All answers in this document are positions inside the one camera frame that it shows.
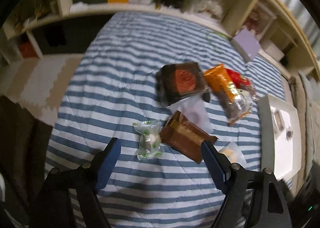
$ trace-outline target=striped bedsheet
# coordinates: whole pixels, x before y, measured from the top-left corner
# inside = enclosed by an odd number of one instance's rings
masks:
[[[281,75],[260,56],[245,64],[230,42],[210,29],[182,19],[140,12],[119,12],[101,29],[72,77],[47,150],[45,169],[74,169],[91,161],[112,137],[122,151],[108,185],[99,194],[113,227],[209,227],[224,196],[202,162],[196,164],[163,145],[157,159],[139,162],[139,135],[133,122],[171,115],[156,101],[155,73],[165,64],[196,61],[203,71],[224,63],[250,78],[259,98],[267,93],[285,100]],[[219,150],[236,142],[247,169],[260,170],[260,121],[252,113],[227,125],[212,94],[205,107]],[[84,226],[75,192],[71,200]]]

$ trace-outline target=gray curtain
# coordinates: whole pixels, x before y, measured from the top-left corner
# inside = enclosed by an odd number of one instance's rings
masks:
[[[281,0],[297,19],[300,27],[306,34],[313,50],[317,56],[320,58],[320,30],[316,25],[315,21],[307,11],[307,9],[302,5],[299,0]]]

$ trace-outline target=open white box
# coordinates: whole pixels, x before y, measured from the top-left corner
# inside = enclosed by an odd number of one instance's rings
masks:
[[[270,168],[277,180],[283,179],[287,182],[301,168],[301,133],[297,109],[269,94],[259,99],[257,104],[261,126],[261,169]],[[289,114],[293,130],[290,141],[275,139],[272,107]]]

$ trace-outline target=metal screw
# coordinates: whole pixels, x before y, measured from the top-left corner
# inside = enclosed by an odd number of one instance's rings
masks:
[[[238,163],[232,163],[231,164],[231,167],[234,169],[234,170],[239,170],[240,169],[240,165]]]
[[[53,168],[50,170],[50,174],[52,174],[52,175],[57,174],[58,172],[59,172],[58,168]]]
[[[82,164],[82,167],[83,167],[84,169],[88,169],[88,168],[90,168],[90,166],[91,166],[91,163],[90,163],[90,162],[85,162],[85,163]]]
[[[269,169],[269,168],[265,168],[265,169],[264,169],[264,172],[266,172],[267,174],[272,174],[272,170]]]

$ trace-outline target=white plastic packet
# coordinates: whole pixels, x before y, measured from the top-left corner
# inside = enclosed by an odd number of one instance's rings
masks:
[[[142,134],[140,136],[139,148],[137,149],[137,157],[139,160],[152,159],[155,156],[162,155],[160,129],[161,121],[144,121],[141,123],[133,123],[135,130]]]
[[[180,111],[186,118],[200,129],[210,134],[212,125],[210,123],[204,102],[199,95],[189,96],[169,106],[170,111],[174,114]]]
[[[234,141],[230,142],[219,152],[225,154],[231,163],[239,163],[242,167],[246,168],[247,161],[245,160],[239,146]]]

